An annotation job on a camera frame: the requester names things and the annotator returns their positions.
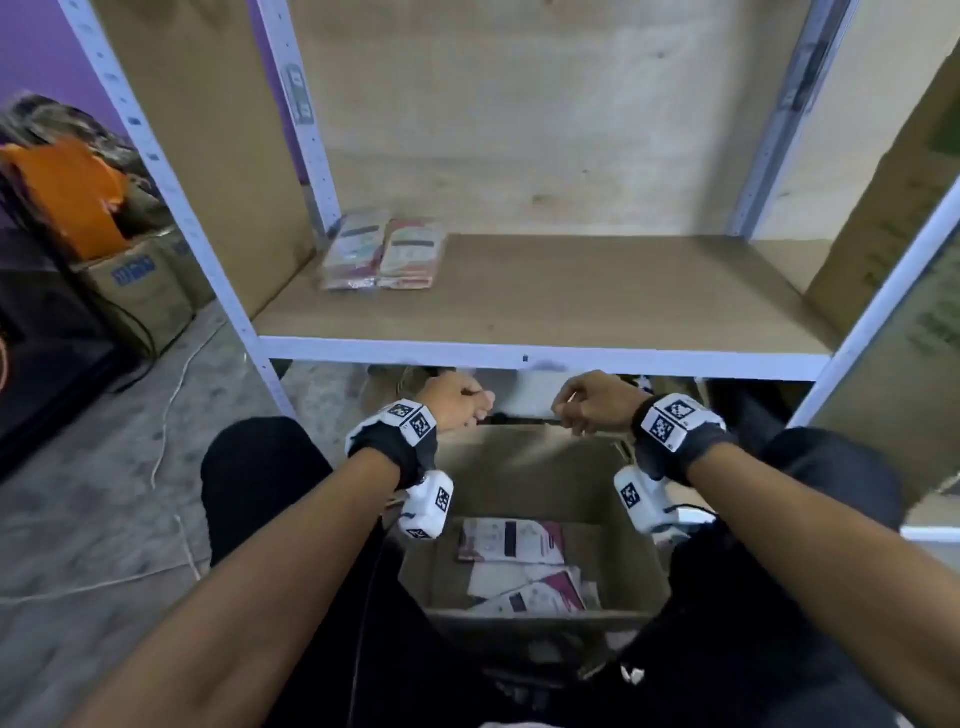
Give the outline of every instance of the black pants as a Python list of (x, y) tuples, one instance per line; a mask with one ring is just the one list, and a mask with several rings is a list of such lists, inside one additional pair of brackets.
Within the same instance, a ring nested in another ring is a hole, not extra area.
[[(769, 465), (890, 528), (903, 519), (900, 484), (878, 455), (823, 430), (783, 432)], [(203, 500), (213, 565), (331, 472), (292, 420), (246, 420), (204, 459)], [(307, 647), (270, 726), (344, 725), (378, 525)], [(384, 549), (367, 613), (354, 725), (476, 726), (541, 720), (558, 726), (830, 728), (892, 726), (892, 710), (830, 638), (722, 523), (674, 552), (662, 613), (588, 683), (556, 695), (545, 714), (521, 710), (447, 643), (396, 581)], [(645, 670), (638, 686), (620, 666)]]

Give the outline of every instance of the orange cloth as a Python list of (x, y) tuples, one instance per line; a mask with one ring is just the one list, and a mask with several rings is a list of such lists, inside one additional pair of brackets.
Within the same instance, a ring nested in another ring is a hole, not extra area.
[(79, 139), (62, 136), (32, 149), (8, 144), (0, 155), (20, 170), (34, 202), (81, 260), (130, 248), (111, 214), (123, 204), (127, 178)]

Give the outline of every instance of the hand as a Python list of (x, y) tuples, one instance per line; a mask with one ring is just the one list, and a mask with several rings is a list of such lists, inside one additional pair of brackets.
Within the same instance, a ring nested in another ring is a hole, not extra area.
[(473, 427), (490, 414), (493, 392), (484, 392), (472, 376), (444, 372), (429, 379), (416, 397), (425, 404), (437, 421), (437, 430), (446, 432), (459, 427)]
[(553, 400), (553, 413), (574, 435), (597, 430), (622, 432), (650, 397), (618, 376), (590, 372), (568, 381)]

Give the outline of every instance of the wooden shelf board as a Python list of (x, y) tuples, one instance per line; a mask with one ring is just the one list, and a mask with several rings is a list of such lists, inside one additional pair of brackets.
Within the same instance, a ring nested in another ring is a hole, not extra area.
[(254, 319), (265, 340), (394, 343), (396, 362), (411, 361), (404, 344), (431, 342), (826, 364), (834, 343), (776, 270), (726, 237), (452, 235), (428, 291), (323, 291), (316, 267)]

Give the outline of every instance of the black wrist strap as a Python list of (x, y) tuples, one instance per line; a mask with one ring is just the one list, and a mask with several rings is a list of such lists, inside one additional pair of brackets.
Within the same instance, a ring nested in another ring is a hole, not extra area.
[(437, 430), (430, 431), (413, 447), (396, 427), (374, 423), (364, 427), (356, 435), (348, 455), (352, 457), (366, 448), (382, 452), (400, 468), (400, 482), (396, 489), (405, 490), (420, 482), (426, 471), (433, 470), (437, 453)]
[[(736, 439), (725, 429), (724, 425), (720, 424), (723, 421), (718, 416), (706, 410), (699, 402), (686, 396), (682, 396), (679, 408), (663, 410), (665, 413), (663, 422), (656, 423), (657, 427), (644, 427), (644, 421), (649, 423), (650, 420), (656, 419), (648, 418), (650, 411), (668, 398), (669, 401), (674, 402), (677, 396), (664, 395), (650, 398), (640, 406), (631, 421), (631, 430), (636, 437), (637, 464), (641, 470), (655, 480), (666, 476), (678, 483), (683, 483), (683, 485), (689, 485), (686, 479), (686, 471), (696, 460), (701, 458), (714, 445), (719, 443), (735, 445)], [(706, 422), (689, 430), (685, 429), (685, 436), (679, 446), (673, 446), (672, 443), (668, 446), (666, 441), (672, 440), (669, 437), (671, 435), (670, 430), (676, 427), (683, 428), (682, 422), (684, 420), (684, 417), (671, 418), (669, 413), (671, 411), (688, 412), (692, 415), (694, 414), (694, 408), (709, 413), (711, 418), (718, 420), (719, 423)]]

